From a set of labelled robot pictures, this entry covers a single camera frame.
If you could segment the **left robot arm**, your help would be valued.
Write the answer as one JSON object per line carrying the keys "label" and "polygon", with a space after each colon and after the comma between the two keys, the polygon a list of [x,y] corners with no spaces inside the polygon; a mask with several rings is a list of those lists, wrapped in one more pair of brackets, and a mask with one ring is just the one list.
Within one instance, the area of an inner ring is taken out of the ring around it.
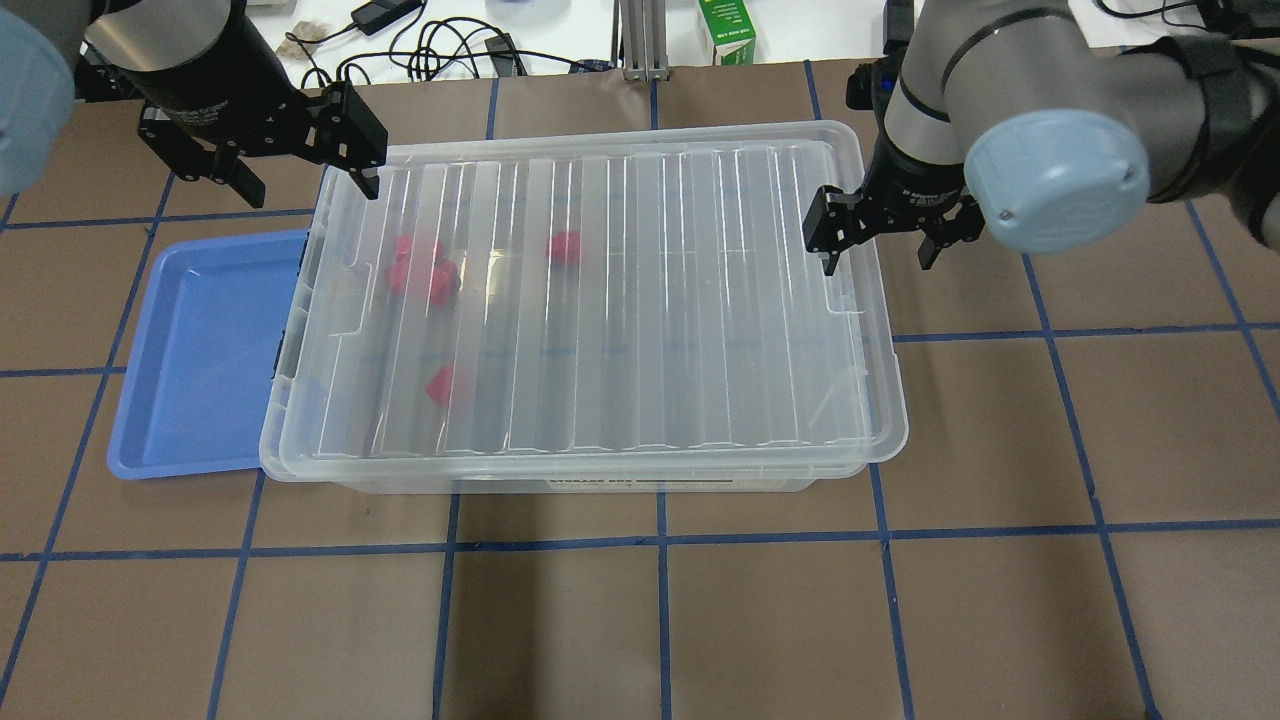
{"label": "left robot arm", "polygon": [[344,172],[379,195],[388,131],[335,81],[315,96],[291,83],[243,1],[5,1],[3,193],[31,187],[76,102],[82,47],[143,99],[142,141],[179,179],[209,179],[261,208],[251,158],[293,156]]}

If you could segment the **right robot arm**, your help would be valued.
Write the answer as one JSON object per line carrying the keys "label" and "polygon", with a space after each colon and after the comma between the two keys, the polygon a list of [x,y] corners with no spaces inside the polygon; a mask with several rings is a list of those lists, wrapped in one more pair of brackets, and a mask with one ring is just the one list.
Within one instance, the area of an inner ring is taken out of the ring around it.
{"label": "right robot arm", "polygon": [[803,223],[844,252],[918,231],[918,261],[988,233],[1021,254],[1092,243],[1147,204],[1224,196],[1277,250],[1277,40],[1171,35],[1097,54],[1065,1],[886,8],[881,58],[846,104],[878,135],[854,191],[824,184]]}

